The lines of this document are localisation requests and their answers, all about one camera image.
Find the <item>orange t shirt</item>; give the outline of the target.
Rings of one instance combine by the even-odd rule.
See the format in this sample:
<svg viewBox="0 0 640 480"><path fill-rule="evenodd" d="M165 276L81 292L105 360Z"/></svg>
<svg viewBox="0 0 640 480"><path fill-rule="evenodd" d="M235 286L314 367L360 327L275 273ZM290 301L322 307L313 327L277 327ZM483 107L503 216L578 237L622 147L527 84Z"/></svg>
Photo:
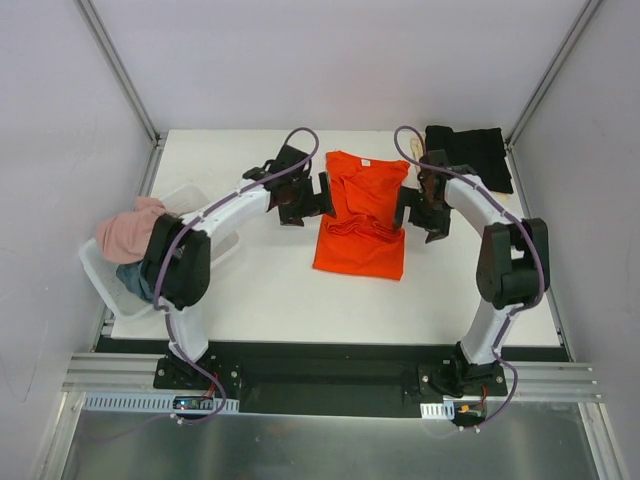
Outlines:
<svg viewBox="0 0 640 480"><path fill-rule="evenodd" d="M394 215L409 164L332 151L326 170L335 214L322 217L313 268L399 281L405 231L394 226Z"/></svg>

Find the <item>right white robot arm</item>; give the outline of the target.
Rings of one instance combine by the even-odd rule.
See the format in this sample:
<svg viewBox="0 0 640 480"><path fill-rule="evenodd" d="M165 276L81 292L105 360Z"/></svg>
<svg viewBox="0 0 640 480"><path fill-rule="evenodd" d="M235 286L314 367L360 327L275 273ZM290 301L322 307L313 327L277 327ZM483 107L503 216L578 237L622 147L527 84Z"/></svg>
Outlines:
<svg viewBox="0 0 640 480"><path fill-rule="evenodd" d="M429 376L435 390L460 397L496 376L502 346L514 320L537 306L549 287L548 227L521 219L483 186L467 165L452 166L443 150L415 163L418 185L400 189L394 229L405 222L426 231L429 243L445 239L457 211L481 239L475 281L481 301L448 363Z"/></svg>

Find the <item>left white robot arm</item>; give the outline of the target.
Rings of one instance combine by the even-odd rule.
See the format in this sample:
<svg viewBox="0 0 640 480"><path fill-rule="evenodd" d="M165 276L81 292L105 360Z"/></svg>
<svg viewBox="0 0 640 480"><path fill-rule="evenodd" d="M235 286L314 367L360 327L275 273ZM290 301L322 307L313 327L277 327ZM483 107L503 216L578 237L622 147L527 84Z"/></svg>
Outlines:
<svg viewBox="0 0 640 480"><path fill-rule="evenodd" d="M142 273L153 288L153 307L164 313L170 351L181 358L176 375L188 388L211 377L208 334L199 306L209 289L212 252L245 223L275 209L284 226L306 217L335 215L327 172L311 177L312 154L288 144L274 159L246 171L236 189L182 218L162 215L154 224Z"/></svg>

